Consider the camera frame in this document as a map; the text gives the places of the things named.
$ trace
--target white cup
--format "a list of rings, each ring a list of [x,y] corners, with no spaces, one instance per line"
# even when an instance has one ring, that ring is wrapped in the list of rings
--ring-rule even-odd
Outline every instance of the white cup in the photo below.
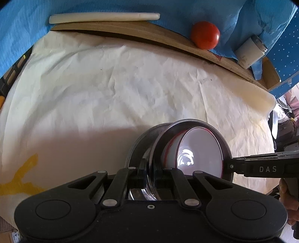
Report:
[[[253,35],[235,51],[235,55],[238,58],[238,64],[247,69],[263,57],[266,51],[267,47],[261,39]]]
[[[193,127],[175,135],[165,146],[161,163],[163,168],[178,168],[185,175],[201,170],[221,178],[223,157],[220,145],[211,131]]]

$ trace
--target person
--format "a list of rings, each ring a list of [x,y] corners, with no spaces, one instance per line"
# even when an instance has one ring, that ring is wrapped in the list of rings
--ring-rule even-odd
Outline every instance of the person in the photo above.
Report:
[[[279,201],[282,202],[288,212],[287,223],[293,226],[297,221],[299,221],[299,202],[297,199],[290,195],[287,183],[283,178],[281,178],[279,182],[279,192]]]

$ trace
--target rolling pin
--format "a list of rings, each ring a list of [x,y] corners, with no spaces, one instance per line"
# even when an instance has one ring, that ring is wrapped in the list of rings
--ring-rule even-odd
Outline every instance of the rolling pin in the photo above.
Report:
[[[158,20],[159,13],[115,13],[115,12],[92,12],[92,13],[62,13],[50,16],[50,24],[92,21],[147,21]]]

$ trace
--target red tomato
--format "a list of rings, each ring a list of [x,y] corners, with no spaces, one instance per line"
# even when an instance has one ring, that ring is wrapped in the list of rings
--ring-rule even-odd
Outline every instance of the red tomato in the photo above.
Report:
[[[216,25],[201,21],[193,25],[190,38],[198,48],[210,50],[218,44],[220,32]]]

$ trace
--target wooden edge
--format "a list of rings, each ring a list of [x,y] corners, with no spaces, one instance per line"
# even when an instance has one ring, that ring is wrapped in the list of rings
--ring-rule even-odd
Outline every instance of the wooden edge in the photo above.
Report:
[[[4,96],[0,96],[0,109],[2,108],[3,104],[5,101],[5,97]]]
[[[234,60],[217,56],[207,50],[201,50],[184,36],[170,31],[168,29],[165,29],[163,27],[160,27],[158,25],[151,24],[149,22],[75,22],[57,24],[51,30],[101,31],[134,36],[158,42],[166,46],[174,47],[178,51],[182,50],[183,52],[190,53],[193,56],[196,55],[215,64],[218,64],[219,66],[259,86],[260,88],[267,90],[266,87],[264,87],[262,84],[260,84],[258,81],[254,79],[251,70],[243,69]]]
[[[263,73],[262,80],[265,82],[265,87],[270,90],[281,84],[280,77],[269,58],[263,58]]]
[[[278,83],[278,84],[274,85],[273,87],[271,87],[271,88],[268,89],[268,92],[270,92],[270,91],[276,89],[277,87],[279,87],[280,85],[282,85],[282,84],[284,84],[284,83],[286,83],[286,82],[287,82],[287,80],[284,81],[284,82],[281,82],[281,83]]]

